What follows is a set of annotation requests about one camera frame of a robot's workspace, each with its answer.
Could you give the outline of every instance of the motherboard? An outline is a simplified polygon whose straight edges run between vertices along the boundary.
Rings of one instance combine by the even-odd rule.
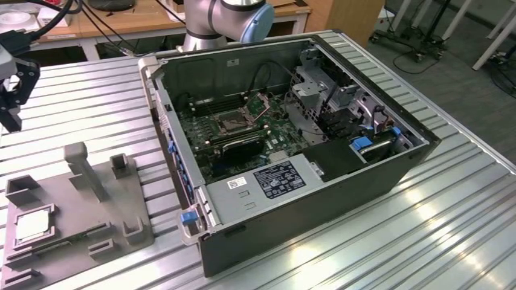
[[[206,183],[277,162],[307,147],[283,109],[283,95],[190,100],[178,114]]]

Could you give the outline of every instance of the power supply label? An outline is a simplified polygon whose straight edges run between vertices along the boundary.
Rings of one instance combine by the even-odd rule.
[[[266,197],[270,199],[306,185],[289,161],[270,166],[253,174]]]

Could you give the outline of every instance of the floor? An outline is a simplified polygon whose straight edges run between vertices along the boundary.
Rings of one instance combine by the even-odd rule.
[[[405,15],[410,17],[418,1],[413,1]],[[386,6],[397,9],[401,0],[387,0]],[[422,20],[425,29],[435,14],[438,4],[431,7]],[[443,14],[435,35],[442,35],[455,13]],[[490,29],[463,18],[446,44],[449,51],[439,62],[423,73],[407,74],[391,65],[391,60],[409,49],[386,39],[367,45],[367,51],[415,87],[415,89],[446,111],[449,115],[513,162],[516,163],[516,98],[510,98],[491,83],[486,68],[473,71],[470,66],[490,44],[485,39]],[[501,50],[516,44],[506,39]],[[419,71],[435,60],[430,57],[414,63],[399,57],[397,65],[406,71]]]

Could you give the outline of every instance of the barcode label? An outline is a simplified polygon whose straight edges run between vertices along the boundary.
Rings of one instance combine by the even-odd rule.
[[[235,189],[238,186],[246,185],[246,181],[243,177],[238,177],[237,179],[227,181],[229,189]]]
[[[63,39],[63,38],[73,38],[75,37],[74,34],[61,34],[61,35],[49,35],[46,36],[46,39]]]

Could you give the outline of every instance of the aluminum extrusion table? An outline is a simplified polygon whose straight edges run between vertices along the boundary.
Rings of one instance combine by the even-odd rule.
[[[442,139],[425,163],[390,193],[207,279],[195,246],[179,241],[178,201],[145,107],[137,60],[43,68],[21,110],[23,131],[0,139],[0,189],[11,176],[29,173],[41,179],[65,172],[65,144],[83,141],[91,164],[123,152],[137,162],[155,235],[147,248],[46,289],[516,285],[514,166],[342,34],[319,35]],[[0,206],[3,224],[5,198]]]

